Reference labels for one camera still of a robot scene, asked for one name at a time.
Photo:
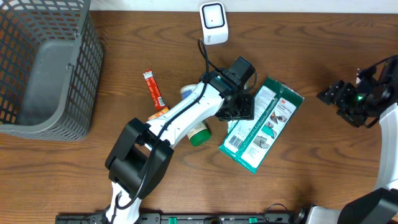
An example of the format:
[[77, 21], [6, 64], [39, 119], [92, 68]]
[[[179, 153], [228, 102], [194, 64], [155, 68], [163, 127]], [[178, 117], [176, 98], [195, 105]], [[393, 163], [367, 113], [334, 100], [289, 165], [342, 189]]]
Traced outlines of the orange small box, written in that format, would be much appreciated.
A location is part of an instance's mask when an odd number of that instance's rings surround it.
[[148, 117], [148, 120], [156, 119], [169, 111], [169, 108], [166, 106], [165, 108], [161, 109], [160, 111], [156, 112], [152, 116]]

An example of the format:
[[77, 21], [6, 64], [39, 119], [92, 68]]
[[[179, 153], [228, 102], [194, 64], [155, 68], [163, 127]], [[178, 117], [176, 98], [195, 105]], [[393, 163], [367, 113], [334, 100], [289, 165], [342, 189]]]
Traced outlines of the green lid jar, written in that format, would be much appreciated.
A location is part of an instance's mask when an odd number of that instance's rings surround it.
[[188, 132], [187, 138], [190, 140], [191, 144], [196, 147], [211, 139], [211, 133], [206, 123], [202, 121]]

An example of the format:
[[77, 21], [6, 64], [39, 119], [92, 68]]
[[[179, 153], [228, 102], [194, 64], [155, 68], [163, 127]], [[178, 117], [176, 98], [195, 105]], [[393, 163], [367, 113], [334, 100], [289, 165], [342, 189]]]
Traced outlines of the green white package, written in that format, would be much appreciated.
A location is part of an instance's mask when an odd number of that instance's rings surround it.
[[254, 99], [254, 119], [237, 121], [219, 147], [253, 174], [300, 108], [304, 97], [285, 84], [267, 78]]

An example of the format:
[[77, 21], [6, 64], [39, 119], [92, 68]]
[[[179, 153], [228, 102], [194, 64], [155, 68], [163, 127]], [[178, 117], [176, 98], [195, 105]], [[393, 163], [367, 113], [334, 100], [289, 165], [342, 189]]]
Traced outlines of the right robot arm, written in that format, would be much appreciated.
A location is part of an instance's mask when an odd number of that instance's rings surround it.
[[318, 93], [326, 105], [355, 128], [381, 128], [379, 170], [374, 190], [342, 209], [313, 205], [306, 224], [394, 223], [397, 216], [397, 56], [358, 69], [356, 82], [338, 80]]

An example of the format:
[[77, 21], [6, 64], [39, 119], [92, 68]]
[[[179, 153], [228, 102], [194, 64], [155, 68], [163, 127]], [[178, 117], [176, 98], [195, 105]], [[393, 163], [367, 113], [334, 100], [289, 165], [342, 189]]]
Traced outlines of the red white small packet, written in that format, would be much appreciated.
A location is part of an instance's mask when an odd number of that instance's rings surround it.
[[156, 110], [164, 109], [166, 107], [166, 105], [165, 105], [163, 97], [160, 93], [157, 82], [154, 78], [153, 71], [151, 69], [149, 69], [143, 73], [143, 76], [146, 81], [147, 87], [150, 91], [150, 95], [152, 97], [152, 100], [154, 102], [154, 106], [155, 106]]

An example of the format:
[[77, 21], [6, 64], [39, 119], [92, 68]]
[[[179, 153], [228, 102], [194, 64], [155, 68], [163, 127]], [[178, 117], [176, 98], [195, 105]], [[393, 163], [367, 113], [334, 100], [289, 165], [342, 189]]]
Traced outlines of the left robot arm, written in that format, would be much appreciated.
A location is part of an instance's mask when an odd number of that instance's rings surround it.
[[135, 223], [142, 199], [163, 179], [174, 147], [210, 116], [220, 121], [254, 119], [254, 97], [245, 88], [256, 69], [243, 57], [228, 68], [207, 70], [197, 87], [166, 114], [143, 123], [125, 125], [105, 166], [112, 182], [107, 223]]

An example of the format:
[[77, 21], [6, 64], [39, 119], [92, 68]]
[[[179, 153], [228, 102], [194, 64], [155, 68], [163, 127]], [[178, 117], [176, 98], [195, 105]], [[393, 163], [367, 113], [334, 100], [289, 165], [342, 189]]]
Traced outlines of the white jar blue label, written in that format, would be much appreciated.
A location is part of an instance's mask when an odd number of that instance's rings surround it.
[[182, 100], [188, 97], [197, 87], [197, 84], [186, 85], [180, 89]]

